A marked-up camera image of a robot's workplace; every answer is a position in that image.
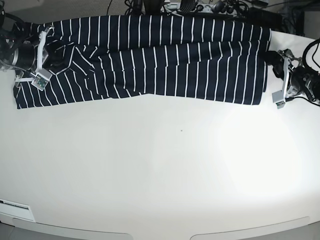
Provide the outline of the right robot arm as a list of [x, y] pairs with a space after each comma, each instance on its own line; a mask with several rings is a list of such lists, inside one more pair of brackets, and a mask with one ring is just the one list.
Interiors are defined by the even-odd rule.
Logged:
[[38, 26], [35, 33], [32, 28], [17, 16], [6, 13], [4, 6], [0, 7], [0, 25], [6, 19], [14, 21], [14, 28], [9, 31], [0, 28], [0, 70], [15, 71], [15, 86], [27, 82], [43, 91], [53, 74], [51, 67], [59, 67], [64, 63], [62, 54], [54, 50], [49, 40], [55, 31], [54, 25]]

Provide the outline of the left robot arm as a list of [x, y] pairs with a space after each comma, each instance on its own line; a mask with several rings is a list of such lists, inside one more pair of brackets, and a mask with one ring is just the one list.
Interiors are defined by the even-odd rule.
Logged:
[[320, 106], [320, 73], [307, 63], [309, 50], [313, 47], [318, 50], [319, 46], [320, 40], [314, 40], [299, 58], [288, 48], [264, 54], [265, 63], [272, 66], [275, 77], [282, 80], [281, 90], [272, 93], [272, 101], [278, 109], [295, 99], [303, 99], [314, 106]]

